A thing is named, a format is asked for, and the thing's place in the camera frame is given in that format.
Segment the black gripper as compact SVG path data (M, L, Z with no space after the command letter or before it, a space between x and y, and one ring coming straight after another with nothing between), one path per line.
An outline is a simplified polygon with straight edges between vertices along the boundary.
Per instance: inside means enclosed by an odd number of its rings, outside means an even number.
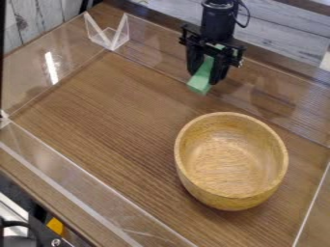
M187 71L193 75L203 63L203 54L214 57L208 84L215 85L227 76L230 66L238 67L244 47L235 44L238 9L247 9L242 0L202 0L202 24L193 28L181 25L179 43L185 46Z

